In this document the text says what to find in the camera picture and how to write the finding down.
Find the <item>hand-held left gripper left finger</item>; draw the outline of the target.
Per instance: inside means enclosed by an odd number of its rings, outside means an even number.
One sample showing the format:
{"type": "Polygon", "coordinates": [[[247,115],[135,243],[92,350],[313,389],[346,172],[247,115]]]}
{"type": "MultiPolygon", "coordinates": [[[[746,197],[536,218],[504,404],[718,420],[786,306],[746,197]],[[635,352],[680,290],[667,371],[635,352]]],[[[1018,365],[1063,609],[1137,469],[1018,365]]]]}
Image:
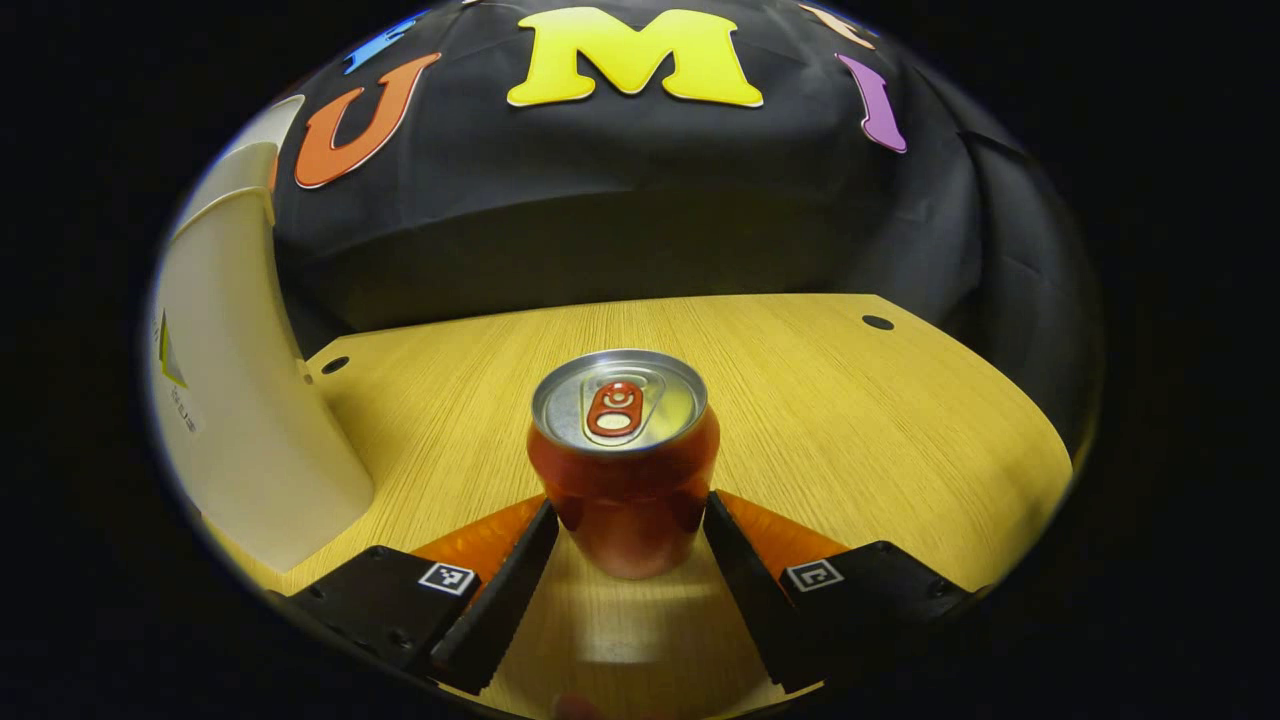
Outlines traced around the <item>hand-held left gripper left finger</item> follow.
{"type": "Polygon", "coordinates": [[[515,638],[559,528],[550,501],[536,495],[411,552],[369,546],[270,600],[381,667],[479,694],[515,638]]]}

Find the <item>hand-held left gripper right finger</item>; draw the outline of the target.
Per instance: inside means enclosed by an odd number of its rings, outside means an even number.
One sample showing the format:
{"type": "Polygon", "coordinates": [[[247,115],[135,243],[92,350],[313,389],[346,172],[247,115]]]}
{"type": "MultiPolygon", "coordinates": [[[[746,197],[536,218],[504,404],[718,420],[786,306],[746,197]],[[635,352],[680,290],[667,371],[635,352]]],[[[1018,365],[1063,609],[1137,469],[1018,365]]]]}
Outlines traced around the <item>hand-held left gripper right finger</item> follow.
{"type": "Polygon", "coordinates": [[[703,530],[769,679],[845,684],[920,653],[987,596],[886,539],[849,547],[724,489],[703,530]]]}

